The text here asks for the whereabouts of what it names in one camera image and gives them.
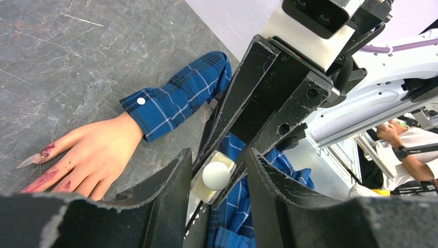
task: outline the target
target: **finger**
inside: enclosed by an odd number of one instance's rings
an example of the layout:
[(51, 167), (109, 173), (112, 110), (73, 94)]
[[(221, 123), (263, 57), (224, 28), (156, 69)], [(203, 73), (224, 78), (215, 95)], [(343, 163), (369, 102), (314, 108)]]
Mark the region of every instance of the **finger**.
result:
[(100, 179), (101, 176), (96, 173), (89, 175), (87, 178), (85, 178), (84, 181), (81, 182), (81, 184), (79, 184), (75, 192), (85, 197), (88, 197), (93, 189), (96, 187), (96, 185), (99, 183)]
[(76, 167), (67, 177), (52, 189), (52, 192), (73, 192), (89, 175), (87, 170)]
[(17, 168), (22, 168), (30, 164), (42, 164), (56, 157), (63, 151), (72, 148), (76, 145), (84, 135), (82, 128), (75, 129), (64, 135), (62, 138), (46, 146), (41, 152), (34, 154), (24, 160)]
[(63, 176), (71, 171), (73, 166), (64, 166), (61, 161), (55, 163), (50, 169), (44, 172), (35, 182), (31, 183), (22, 193), (36, 193), (43, 192), (57, 181), (59, 181)]
[(91, 199), (100, 200), (105, 195), (106, 191), (110, 188), (111, 184), (114, 182), (112, 178), (105, 178), (101, 180), (93, 193), (91, 194)]

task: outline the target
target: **person's hand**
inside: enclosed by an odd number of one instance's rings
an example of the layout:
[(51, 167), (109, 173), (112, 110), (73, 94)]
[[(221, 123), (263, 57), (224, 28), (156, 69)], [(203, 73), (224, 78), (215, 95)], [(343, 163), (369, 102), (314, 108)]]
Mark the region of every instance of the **person's hand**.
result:
[(123, 172), (142, 136), (139, 125), (126, 112), (77, 128), (19, 166), (45, 163), (70, 149), (22, 193), (45, 191), (65, 176), (52, 192), (74, 191), (100, 200)]
[(397, 134), (397, 129), (393, 124), (378, 125), (377, 126), (377, 137), (388, 141), (392, 146), (401, 146), (400, 137)]

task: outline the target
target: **blue plaid shirt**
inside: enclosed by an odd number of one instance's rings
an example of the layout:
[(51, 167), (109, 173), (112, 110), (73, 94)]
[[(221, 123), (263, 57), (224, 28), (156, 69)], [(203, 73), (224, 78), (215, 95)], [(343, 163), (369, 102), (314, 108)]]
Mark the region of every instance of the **blue plaid shirt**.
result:
[[(171, 132), (195, 113), (206, 101), (223, 93), (231, 80), (231, 65), (222, 52), (210, 52), (176, 73), (162, 88), (145, 88), (120, 103), (140, 125), (147, 142)], [(221, 152), (236, 160), (244, 143), (229, 133)], [(296, 172), (285, 155), (273, 150), (268, 161), (283, 173), (314, 189), (310, 169)], [(208, 247), (255, 247), (251, 203), (246, 177), (232, 189), (227, 199), (212, 210)]]

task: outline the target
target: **black cable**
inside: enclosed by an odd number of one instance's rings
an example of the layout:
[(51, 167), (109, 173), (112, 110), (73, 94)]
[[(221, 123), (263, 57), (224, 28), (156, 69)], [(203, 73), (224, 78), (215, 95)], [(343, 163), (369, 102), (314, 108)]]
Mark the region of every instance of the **black cable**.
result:
[(353, 58), (351, 55), (346, 54), (343, 66), (339, 71), (338, 77), (336, 78), (334, 86), (342, 92), (345, 89), (345, 86), (348, 83), (351, 72), (353, 71)]

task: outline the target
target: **gray marble table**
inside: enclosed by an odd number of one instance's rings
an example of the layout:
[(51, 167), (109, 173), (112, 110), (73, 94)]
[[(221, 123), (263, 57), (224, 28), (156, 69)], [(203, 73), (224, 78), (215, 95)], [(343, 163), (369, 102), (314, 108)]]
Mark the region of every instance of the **gray marble table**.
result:
[[(238, 64), (182, 0), (1, 0), (0, 192), (23, 189), (59, 158), (16, 169), (22, 160), (74, 128), (116, 117), (120, 98), (164, 85), (212, 50)], [(195, 157), (209, 115), (205, 105), (173, 133), (142, 141), (105, 198), (183, 148)]]

